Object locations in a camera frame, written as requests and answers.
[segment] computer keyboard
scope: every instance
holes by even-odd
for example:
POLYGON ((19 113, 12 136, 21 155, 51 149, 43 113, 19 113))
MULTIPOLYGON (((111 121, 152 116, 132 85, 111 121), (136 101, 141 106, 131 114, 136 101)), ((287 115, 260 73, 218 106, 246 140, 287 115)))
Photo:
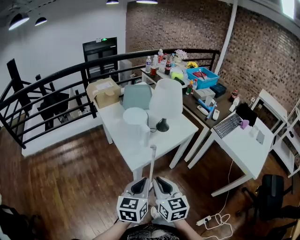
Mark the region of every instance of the computer keyboard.
POLYGON ((232 130, 234 130, 237 126, 239 126, 240 121, 241 118, 237 114, 234 114, 231 117, 227 118, 226 120, 218 123, 213 128, 216 131, 216 133, 220 136, 220 138, 223 138, 227 134, 229 134, 232 130))

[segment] metal railing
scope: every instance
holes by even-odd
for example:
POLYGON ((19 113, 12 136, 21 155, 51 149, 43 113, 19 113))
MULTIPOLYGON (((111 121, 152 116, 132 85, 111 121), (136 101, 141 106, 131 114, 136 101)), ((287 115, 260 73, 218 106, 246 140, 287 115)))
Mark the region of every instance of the metal railing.
MULTIPOLYGON (((177 50, 177 49, 164 49, 164 53, 171 54, 171 53, 175 52, 175 50, 177 50)), ((185 60, 185 61, 189 61, 189 60, 210 61, 209 64, 201 65, 201 67, 209 67, 209 70, 212 70, 212 66, 213 66, 216 54, 220 54, 220 52, 218 50, 209 50, 209 49, 183 49, 183 50, 186 51, 187 53, 212 54, 211 58, 205 57, 205 58, 185 60)), ((89 116, 89 115, 93 115, 94 118, 97 117, 94 105, 93 105, 92 102, 90 102, 89 98, 87 97, 86 91, 79 94, 79 95, 69 97, 69 98, 64 99, 62 101, 59 101, 55 104, 52 104, 52 105, 38 111, 37 113, 35 113, 33 115, 29 115, 29 111, 35 103, 38 103, 42 100, 46 100, 48 97, 50 97, 52 95, 58 94, 62 91, 65 91, 65 90, 70 89, 70 88, 75 87, 75 86, 79 86, 81 84, 83 84, 84 89, 86 89, 88 84, 92 81, 108 77, 111 74, 118 74, 118 73, 130 71, 130 70, 141 69, 141 68, 144 68, 145 65, 130 67, 130 68, 127 68, 127 69, 117 70, 117 71, 114 71, 112 73, 104 73, 104 74, 101 74, 100 76, 97 76, 97 77, 87 78, 87 69, 89 69, 89 68, 99 66, 100 64, 105 63, 105 62, 121 61, 121 60, 127 60, 127 59, 139 58, 139 57, 152 56, 154 54, 157 54, 157 52, 158 52, 158 49, 140 51, 140 52, 131 52, 131 53, 119 54, 119 55, 114 55, 114 56, 100 58, 100 59, 97 59, 97 60, 84 62, 84 63, 77 64, 77 65, 72 66, 72 67, 68 67, 64 70, 61 70, 61 71, 56 72, 52 75, 49 75, 49 76, 47 76, 43 79, 40 79, 40 76, 37 75, 36 79, 38 81, 35 82, 35 83, 22 81, 20 79, 19 73, 17 72, 17 68, 15 66, 15 61, 12 60, 13 64, 11 63, 11 61, 7 64, 7 67, 9 69, 9 73, 11 75, 12 80, 9 82, 9 84, 7 85, 6 89, 4 90, 2 96, 0 97, 0 111, 2 111, 4 108, 6 108, 4 115, 0 114, 0 121, 2 122, 3 126, 7 129, 7 131, 11 134, 11 136, 15 139, 15 141, 20 146, 22 146, 22 148, 25 149, 26 148, 26 146, 25 146, 26 143, 28 143, 28 142, 44 135, 44 134, 47 134, 47 133, 49 133, 53 130, 56 130, 56 129, 58 129, 58 128, 66 125, 68 123, 71 123, 73 121, 76 121, 78 119, 84 118, 84 117, 89 116), (54 89, 53 84, 52 84, 53 81, 58 80, 60 78, 63 78, 65 76, 68 76, 70 74, 76 73, 76 72, 81 73, 82 80, 80 80, 78 82, 75 82, 71 85, 68 85, 66 87, 60 88, 58 90, 54 89), (19 84, 18 88, 13 87, 15 81, 18 81, 18 84, 19 84), (45 85, 48 84, 48 83, 50 84, 51 88, 45 87, 45 85), (15 93, 13 95, 9 96, 8 98, 6 98, 9 90, 12 87, 14 88, 15 93), (43 94, 43 96, 42 97, 29 97, 28 93, 41 93, 41 94, 43 94), (68 109, 67 111, 61 112, 59 114, 55 114, 53 117, 50 117, 50 118, 48 118, 48 119, 46 119, 46 120, 30 127, 30 128, 28 128, 28 129, 25 129, 21 133, 17 132, 18 127, 21 124, 25 124, 26 121, 28 121, 28 120, 30 120, 30 119, 32 119, 32 118, 34 118, 34 117, 36 117, 36 116, 38 116, 42 113, 45 113, 46 111, 48 111, 50 109, 54 109, 55 107, 57 107, 57 106, 59 106, 63 103, 67 103, 67 102, 69 102, 73 99, 81 98, 81 97, 84 97, 84 96, 87 97, 87 100, 88 100, 87 103, 81 104, 81 105, 79 105, 75 108, 72 108, 72 109, 68 109), (7 116, 7 112, 8 112, 8 109, 9 109, 10 105, 12 103, 14 103, 15 101, 16 101, 16 105, 14 107, 13 112, 7 116), (19 103, 21 104, 21 108, 16 109, 19 103), (74 118, 72 120, 69 120, 67 122, 64 122, 64 123, 62 123, 58 126, 52 127, 52 128, 50 128, 50 129, 48 129, 48 130, 46 130, 46 131, 44 131, 44 132, 42 132, 38 135, 35 135, 35 136, 23 141, 23 135, 30 132, 30 131, 32 131, 33 129, 47 123, 50 120, 54 120, 55 118, 59 118, 60 116, 66 115, 68 113, 71 113, 73 111, 76 111, 78 109, 86 107, 88 105, 90 106, 90 112, 85 113, 85 114, 83 114, 83 115, 81 115, 77 118, 74 118), (25 113, 26 115, 25 115, 25 118, 21 120, 22 113, 25 113), (16 123, 12 124, 13 119, 16 115, 17 115, 16 123)), ((127 80, 124 80, 124 81, 120 81, 120 82, 117 82, 117 84, 119 85, 119 84, 127 83, 127 82, 131 82, 132 84, 134 84, 135 80, 139 79, 139 78, 141 78, 141 76, 134 77, 134 78, 131 78, 131 79, 127 79, 127 80)))

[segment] blue basket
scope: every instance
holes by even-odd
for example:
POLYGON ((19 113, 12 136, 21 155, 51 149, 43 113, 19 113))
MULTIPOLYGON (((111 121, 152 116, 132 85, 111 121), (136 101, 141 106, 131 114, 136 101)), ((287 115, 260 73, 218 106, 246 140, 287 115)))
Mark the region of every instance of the blue basket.
POLYGON ((218 75, 214 74, 204 67, 189 68, 187 69, 187 75, 190 80, 194 80, 195 78, 198 80, 197 89, 209 88, 213 85, 216 85, 219 79, 218 75), (202 77, 196 77, 193 74, 194 72, 199 72, 199 69, 201 69, 201 72, 206 74, 207 79, 203 80, 202 77))

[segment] ceiling light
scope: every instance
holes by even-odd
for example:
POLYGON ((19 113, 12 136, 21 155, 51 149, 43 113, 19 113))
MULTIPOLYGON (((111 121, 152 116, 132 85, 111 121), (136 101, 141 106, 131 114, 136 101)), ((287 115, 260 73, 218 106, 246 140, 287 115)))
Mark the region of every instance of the ceiling light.
POLYGON ((42 23, 45 23, 47 19, 45 17, 40 17, 37 19, 35 26, 41 25, 42 23))
POLYGON ((8 30, 15 29, 15 28, 19 27, 20 25, 22 25, 23 23, 27 22, 28 20, 29 20, 29 17, 28 17, 27 13, 18 13, 10 21, 9 29, 8 30))
POLYGON ((118 0, 107 0, 106 4, 118 4, 119 1, 118 0))
POLYGON ((136 0, 138 3, 158 4, 157 0, 136 0))
POLYGON ((283 13, 288 17, 294 19, 295 1, 294 0, 281 0, 283 13))

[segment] brick wall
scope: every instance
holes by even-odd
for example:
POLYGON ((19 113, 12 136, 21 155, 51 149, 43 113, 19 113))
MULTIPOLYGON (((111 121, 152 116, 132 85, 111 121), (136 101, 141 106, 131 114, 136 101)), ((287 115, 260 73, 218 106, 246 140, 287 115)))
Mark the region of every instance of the brick wall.
MULTIPOLYGON (((159 0, 157 5, 129 2, 126 51, 159 48, 221 50, 230 16, 231 7, 217 0, 159 0)), ((134 63, 142 64, 145 61, 146 58, 143 58, 134 63)))
MULTIPOLYGON (((217 0, 159 0, 151 6, 130 2, 126 51, 221 50, 231 10, 232 6, 217 0)), ((258 96, 264 88, 290 111, 300 98, 300 40, 267 17, 238 7, 219 75, 219 81, 229 89, 237 88, 243 100, 258 96)))
POLYGON ((262 88, 290 111, 300 98, 300 40, 271 19, 238 8, 219 73, 244 99, 262 88))

